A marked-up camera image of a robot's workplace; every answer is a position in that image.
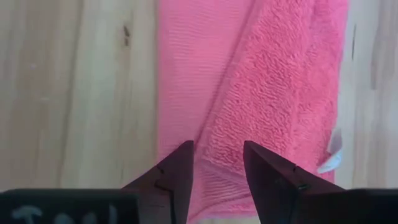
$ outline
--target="wood grain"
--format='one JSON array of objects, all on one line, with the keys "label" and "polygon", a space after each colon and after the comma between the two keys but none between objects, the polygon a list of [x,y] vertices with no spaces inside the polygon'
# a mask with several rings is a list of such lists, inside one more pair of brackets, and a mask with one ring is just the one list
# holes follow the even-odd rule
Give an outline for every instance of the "wood grain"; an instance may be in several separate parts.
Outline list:
[{"label": "wood grain", "polygon": [[0,2],[0,189],[58,186],[80,2]]},{"label": "wood grain", "polygon": [[62,187],[121,187],[155,163],[154,1],[83,8]]},{"label": "wood grain", "polygon": [[350,3],[338,118],[344,151],[336,182],[398,187],[398,2]]},{"label": "wood grain", "polygon": [[5,0],[0,19],[0,189],[120,187],[154,165],[154,1]]}]

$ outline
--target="light wood plank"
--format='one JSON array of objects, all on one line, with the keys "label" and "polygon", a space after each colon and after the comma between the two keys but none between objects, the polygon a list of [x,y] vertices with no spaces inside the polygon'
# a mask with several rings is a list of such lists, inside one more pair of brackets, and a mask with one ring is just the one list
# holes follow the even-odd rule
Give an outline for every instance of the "light wood plank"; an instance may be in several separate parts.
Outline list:
[{"label": "light wood plank", "polygon": [[0,2],[0,189],[59,186],[80,8]]},{"label": "light wood plank", "polygon": [[62,187],[120,187],[155,162],[154,1],[83,8]]},{"label": "light wood plank", "polygon": [[397,23],[398,1],[351,1],[339,99],[343,163],[336,171],[346,188],[398,187]]}]

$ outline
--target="towel fold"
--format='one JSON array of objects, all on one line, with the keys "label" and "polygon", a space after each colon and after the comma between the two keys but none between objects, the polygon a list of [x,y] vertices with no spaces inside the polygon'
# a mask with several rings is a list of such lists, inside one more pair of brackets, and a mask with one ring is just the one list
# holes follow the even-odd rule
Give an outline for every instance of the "towel fold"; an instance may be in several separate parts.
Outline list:
[{"label": "towel fold", "polygon": [[[347,8],[346,0],[160,2],[158,155],[196,140],[190,221],[256,214],[245,140],[316,174],[336,120]],[[322,177],[333,181],[332,172]]]}]

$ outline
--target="pink towel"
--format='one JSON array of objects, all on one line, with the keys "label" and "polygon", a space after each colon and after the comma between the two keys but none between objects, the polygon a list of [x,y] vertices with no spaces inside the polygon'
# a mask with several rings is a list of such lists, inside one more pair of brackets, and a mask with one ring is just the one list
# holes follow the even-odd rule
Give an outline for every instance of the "pink towel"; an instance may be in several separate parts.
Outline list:
[{"label": "pink towel", "polygon": [[244,140],[313,173],[327,156],[347,2],[159,4],[159,159],[196,141],[190,221],[255,215]]}]

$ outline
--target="white tag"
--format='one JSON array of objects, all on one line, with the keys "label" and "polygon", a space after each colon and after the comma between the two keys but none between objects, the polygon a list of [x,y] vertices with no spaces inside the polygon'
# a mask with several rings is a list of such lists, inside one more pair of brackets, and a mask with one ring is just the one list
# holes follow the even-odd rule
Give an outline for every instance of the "white tag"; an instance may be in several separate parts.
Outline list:
[{"label": "white tag", "polygon": [[325,172],[329,172],[331,170],[336,169],[343,158],[343,140],[341,137],[341,129],[336,128],[331,134],[328,152],[331,153],[331,156],[326,162],[324,162],[319,168],[318,173],[322,174]]}]

